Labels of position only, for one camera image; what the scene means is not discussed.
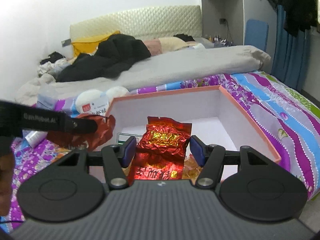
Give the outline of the person's left hand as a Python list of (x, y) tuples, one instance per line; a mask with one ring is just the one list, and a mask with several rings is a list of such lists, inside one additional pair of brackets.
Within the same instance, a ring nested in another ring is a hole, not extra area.
[(12, 153), (1, 156), (1, 180), (0, 180), (0, 214), (6, 216), (9, 213), (12, 196), (12, 177), (14, 174), (15, 157)]

